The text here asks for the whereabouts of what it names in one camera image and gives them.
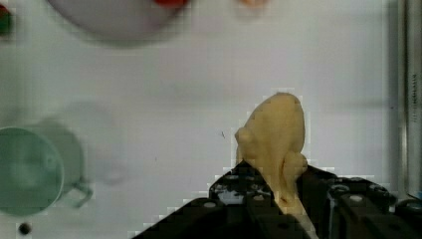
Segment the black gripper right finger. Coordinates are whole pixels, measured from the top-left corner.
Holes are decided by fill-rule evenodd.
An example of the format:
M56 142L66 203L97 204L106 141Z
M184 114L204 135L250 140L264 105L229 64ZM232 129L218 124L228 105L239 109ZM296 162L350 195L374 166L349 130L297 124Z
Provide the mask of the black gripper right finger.
M313 166L297 187L319 239L422 239L419 199L398 200L377 183Z

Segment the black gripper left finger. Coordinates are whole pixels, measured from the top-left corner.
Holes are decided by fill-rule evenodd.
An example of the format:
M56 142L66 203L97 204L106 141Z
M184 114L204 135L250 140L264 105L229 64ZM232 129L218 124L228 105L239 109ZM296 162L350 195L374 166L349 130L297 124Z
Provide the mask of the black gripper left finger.
M196 198L132 239L293 239L260 172L241 162Z

